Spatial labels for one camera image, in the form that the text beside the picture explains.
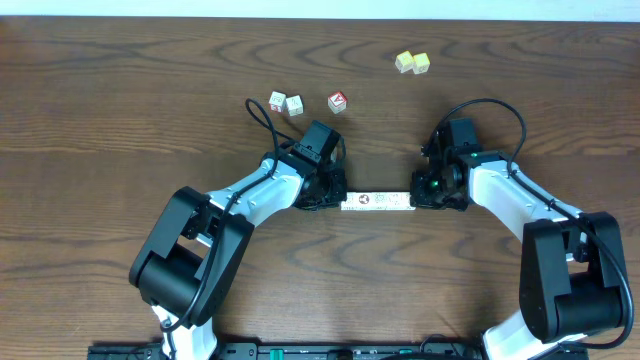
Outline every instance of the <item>white wall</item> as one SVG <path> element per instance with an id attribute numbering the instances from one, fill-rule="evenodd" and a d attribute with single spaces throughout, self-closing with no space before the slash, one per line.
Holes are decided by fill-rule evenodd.
<path id="1" fill-rule="evenodd" d="M 640 21 L 640 0 L 0 0 L 0 15 Z"/>

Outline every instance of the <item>wood grain surface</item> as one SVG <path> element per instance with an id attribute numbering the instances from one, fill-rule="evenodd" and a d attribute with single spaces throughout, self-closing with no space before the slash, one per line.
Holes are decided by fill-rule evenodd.
<path id="1" fill-rule="evenodd" d="M 82 359 L 144 342 L 158 322 L 127 281 L 166 201 L 255 170 L 270 136 L 247 97 L 300 94 L 274 116 L 347 141 L 351 190 L 407 190 L 438 119 L 477 97 L 526 117 L 518 163 L 558 198 L 620 223 L 640 289 L 640 25 L 159 18 L 0 20 L 0 358 Z M 427 51 L 425 75 L 394 56 Z M 339 115 L 327 96 L 349 98 Z M 482 105 L 487 149 L 519 127 Z M 474 336 L 518 308 L 520 246 L 466 213 L 282 211 L 258 228 L 215 317 L 263 341 Z M 607 336 L 593 339 L 604 341 Z M 640 357 L 640 333 L 593 359 Z"/>

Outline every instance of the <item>cube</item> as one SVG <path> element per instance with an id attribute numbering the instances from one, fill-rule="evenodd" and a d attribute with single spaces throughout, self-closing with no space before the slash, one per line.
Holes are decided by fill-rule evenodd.
<path id="1" fill-rule="evenodd" d="M 329 95 L 329 108 L 334 114 L 347 108 L 347 98 L 340 91 Z"/>
<path id="2" fill-rule="evenodd" d="M 423 72 L 427 72 L 429 70 L 429 65 L 431 62 L 429 61 L 429 57 L 427 53 L 422 53 L 418 55 L 414 55 L 413 57 L 413 73 L 414 74 L 422 74 Z"/>
<path id="3" fill-rule="evenodd" d="M 396 57 L 396 67 L 401 73 L 407 72 L 413 68 L 413 56 L 408 51 Z"/>
<path id="4" fill-rule="evenodd" d="M 271 107 L 271 110 L 273 111 L 283 112 L 286 98 L 287 95 L 283 93 L 279 93 L 277 91 L 272 92 L 271 98 L 269 99 L 269 107 Z"/>
<path id="5" fill-rule="evenodd" d="M 289 116 L 296 116 L 302 114 L 302 99 L 300 95 L 296 95 L 294 97 L 287 98 L 286 103 L 287 109 L 289 109 Z"/>

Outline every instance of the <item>green component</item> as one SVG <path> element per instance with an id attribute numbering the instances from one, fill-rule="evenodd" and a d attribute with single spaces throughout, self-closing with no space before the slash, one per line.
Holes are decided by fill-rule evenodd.
<path id="1" fill-rule="evenodd" d="M 269 360 L 284 360 L 284 350 L 271 350 Z"/>

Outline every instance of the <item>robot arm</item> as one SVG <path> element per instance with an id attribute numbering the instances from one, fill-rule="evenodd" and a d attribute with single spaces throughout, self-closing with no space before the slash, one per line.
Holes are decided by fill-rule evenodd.
<path id="1" fill-rule="evenodd" d="M 276 163 L 273 153 L 265 155 L 258 170 L 225 189 L 201 194 L 185 187 L 171 197 L 129 273 L 129 282 L 165 327 L 188 313 L 183 326 L 164 334 L 163 352 L 170 359 L 208 359 L 215 351 L 211 317 L 231 287 L 255 227 L 291 206 L 316 210 L 346 198 L 344 169 L 332 156 L 340 141 L 340 134 L 314 121 L 302 141 L 278 157 L 270 178 L 260 181 Z M 217 239 L 223 209 L 250 184 L 229 208 Z M 208 246 L 205 258 L 179 245 L 180 236 Z M 214 256 L 210 275 L 188 312 L 209 256 Z"/>
<path id="2" fill-rule="evenodd" d="M 619 327 L 628 316 L 612 264 L 565 216 L 547 206 L 522 184 L 553 197 L 518 172 L 509 175 L 507 157 L 483 151 L 471 119 L 452 120 L 436 129 L 423 147 L 429 169 L 412 175 L 412 205 L 429 209 L 485 207 L 522 242 L 520 307 L 483 336 L 490 360 L 537 359 L 577 341 Z M 512 163 L 511 170 L 518 170 Z M 555 200 L 555 205 L 587 224 L 613 253 L 626 277 L 620 231 L 606 213 L 584 214 Z M 569 274 L 567 261 L 588 262 L 584 273 Z"/>

